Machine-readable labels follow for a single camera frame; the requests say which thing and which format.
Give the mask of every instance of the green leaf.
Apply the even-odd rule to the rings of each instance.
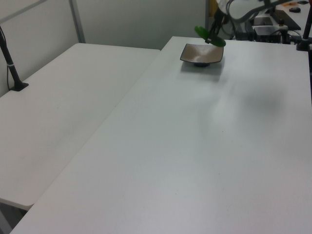
[[[197,32],[197,34],[201,38],[203,38],[206,42],[209,38],[209,41],[207,42],[208,44],[210,43],[217,47],[224,47],[226,45],[226,42],[224,39],[218,37],[215,34],[210,35],[210,32],[201,26],[195,26],[195,32]]]

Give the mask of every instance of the small bowl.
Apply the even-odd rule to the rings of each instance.
[[[220,62],[223,57],[224,47],[214,45],[186,44],[180,60],[191,62],[198,67],[206,67],[210,63]]]

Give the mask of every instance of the white wall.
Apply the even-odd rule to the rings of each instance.
[[[205,0],[76,0],[87,43],[162,49],[172,36],[196,37]]]
[[[1,27],[21,80],[78,42],[68,0],[44,1],[2,23]],[[6,92],[6,61],[0,53],[0,97]]]

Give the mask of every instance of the black pole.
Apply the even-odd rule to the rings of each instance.
[[[5,37],[4,37],[4,34],[3,34],[1,27],[0,27],[0,47],[1,47],[2,53],[4,55],[4,58],[6,60],[7,66],[9,67],[10,72],[11,72],[12,77],[13,77],[13,80],[14,80],[14,87],[11,88],[11,90],[21,91],[22,89],[27,87],[28,84],[23,83],[19,78],[19,75],[18,75],[16,68],[14,66],[14,63],[12,61],[8,47],[6,46],[6,40],[5,40]]]
[[[306,27],[304,29],[302,41],[297,44],[297,50],[299,51],[308,51],[309,50],[309,33],[312,25],[312,9],[310,6]]]

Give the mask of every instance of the tabletop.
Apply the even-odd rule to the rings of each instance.
[[[308,54],[173,37],[12,234],[310,234]]]
[[[76,44],[0,98],[0,202],[28,210],[158,50]]]

